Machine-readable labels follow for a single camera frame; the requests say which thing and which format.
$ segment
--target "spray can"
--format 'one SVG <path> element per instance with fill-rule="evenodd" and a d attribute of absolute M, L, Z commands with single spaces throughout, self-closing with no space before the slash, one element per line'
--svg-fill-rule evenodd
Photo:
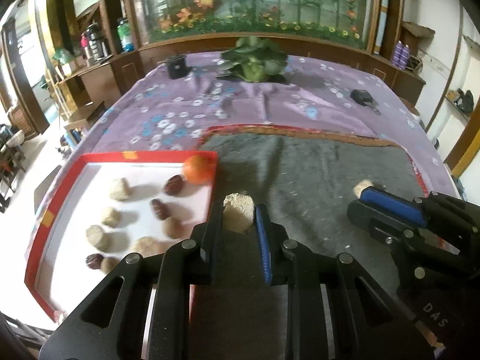
<path fill-rule="evenodd" d="M 392 55 L 392 65 L 398 66 L 400 62 L 400 55 L 402 54 L 403 45 L 402 42 L 398 41 L 397 45 L 395 46 L 395 50 L 393 50 Z"/>
<path fill-rule="evenodd" d="M 128 20 L 125 17 L 122 17 L 121 19 L 118 19 L 117 23 L 117 32 L 118 36 L 120 37 L 123 51 L 133 51 L 135 48 L 131 40 L 130 25 Z"/>
<path fill-rule="evenodd" d="M 398 67 L 403 71 L 407 66 L 407 62 L 409 61 L 409 58 L 410 58 L 410 48 L 408 45 L 405 45 L 402 48 L 402 53 L 400 54 L 400 61 L 398 62 Z"/>

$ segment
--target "black bag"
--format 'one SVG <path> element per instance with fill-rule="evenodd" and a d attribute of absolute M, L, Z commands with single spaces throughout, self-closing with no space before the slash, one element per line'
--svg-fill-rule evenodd
<path fill-rule="evenodd" d="M 457 108 L 466 114 L 470 114 L 471 112 L 473 112 L 472 92 L 469 90 L 464 93 L 461 89 L 457 89 L 457 92 L 460 94 L 458 100 L 455 101 L 455 105 L 457 106 Z"/>

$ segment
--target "food piece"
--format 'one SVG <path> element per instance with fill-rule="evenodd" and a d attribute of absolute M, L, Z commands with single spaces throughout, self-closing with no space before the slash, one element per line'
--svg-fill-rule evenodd
<path fill-rule="evenodd" d="M 143 257 L 155 256 L 165 252 L 165 245 L 153 237 L 141 237 L 135 242 L 132 251 L 140 253 Z"/>
<path fill-rule="evenodd" d="M 87 267 L 90 269 L 100 269 L 100 264 L 102 264 L 103 256 L 100 253 L 90 254 L 85 259 Z"/>
<path fill-rule="evenodd" d="M 104 208 L 102 211 L 102 225 L 117 227 L 122 218 L 120 211 L 115 210 L 113 207 Z"/>
<path fill-rule="evenodd" d="M 173 216 L 163 221 L 163 234 L 170 238 L 181 238 L 183 235 L 183 227 L 181 223 Z"/>
<path fill-rule="evenodd" d="M 162 203 L 160 199 L 150 200 L 150 206 L 153 209 L 153 212 L 161 221 L 167 219 L 170 216 L 170 210 L 165 203 Z"/>
<path fill-rule="evenodd" d="M 180 175 L 175 175 L 166 182 L 163 191 L 170 196 L 177 196 L 183 188 L 183 178 Z"/>
<path fill-rule="evenodd" d="M 120 261 L 115 257 L 105 257 L 102 260 L 102 264 L 100 264 L 100 269 L 105 275 L 107 275 L 113 271 L 113 268 L 115 268 L 119 262 Z"/>
<path fill-rule="evenodd" d="M 110 246 L 110 235 L 103 231 L 99 225 L 87 228 L 86 235 L 90 245 L 96 247 L 99 251 L 107 251 Z"/>
<path fill-rule="evenodd" d="M 237 233 L 244 233 L 254 222 L 254 201 L 248 195 L 232 193 L 225 197 L 223 204 L 224 228 Z"/>
<path fill-rule="evenodd" d="M 362 191 L 367 188 L 367 187 L 373 187 L 374 184 L 370 180 L 362 180 L 360 183 L 358 183 L 356 186 L 353 187 L 353 193 L 357 198 L 360 199 L 360 195 L 362 194 Z"/>
<path fill-rule="evenodd" d="M 183 174 L 189 183 L 205 184 L 214 176 L 214 164 L 206 157 L 193 155 L 183 164 Z"/>
<path fill-rule="evenodd" d="M 113 200 L 126 200 L 131 195 L 131 189 L 124 178 L 116 178 L 110 182 L 109 196 Z"/>

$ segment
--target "artificial plant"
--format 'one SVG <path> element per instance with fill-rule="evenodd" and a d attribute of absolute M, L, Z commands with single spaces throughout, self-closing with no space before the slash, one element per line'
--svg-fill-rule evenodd
<path fill-rule="evenodd" d="M 222 53 L 222 58 L 226 60 L 222 65 L 226 73 L 219 77 L 237 76 L 248 83 L 284 80 L 287 54 L 269 39 L 243 36 L 234 48 Z"/>

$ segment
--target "screw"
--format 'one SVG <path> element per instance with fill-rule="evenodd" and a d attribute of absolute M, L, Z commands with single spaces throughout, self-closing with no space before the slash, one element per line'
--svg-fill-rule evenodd
<path fill-rule="evenodd" d="M 413 273 L 417 279 L 423 279 L 425 277 L 425 270 L 421 266 L 415 268 Z"/>
<path fill-rule="evenodd" d="M 411 231 L 410 229 L 404 230 L 403 235 L 407 238 L 412 238 L 413 237 L 413 231 Z"/>
<path fill-rule="evenodd" d="M 294 239 L 286 239 L 283 241 L 283 247 L 285 249 L 295 249 L 297 246 L 298 244 Z"/>
<path fill-rule="evenodd" d="M 194 239 L 186 239 L 181 243 L 183 249 L 192 249 L 197 245 Z"/>
<path fill-rule="evenodd" d="M 130 253 L 125 257 L 125 262 L 127 264 L 136 264 L 140 261 L 140 254 L 138 253 Z"/>
<path fill-rule="evenodd" d="M 341 263 L 344 264 L 352 264 L 353 262 L 353 257 L 351 254 L 348 253 L 342 253 L 338 256 L 338 259 L 340 260 Z"/>

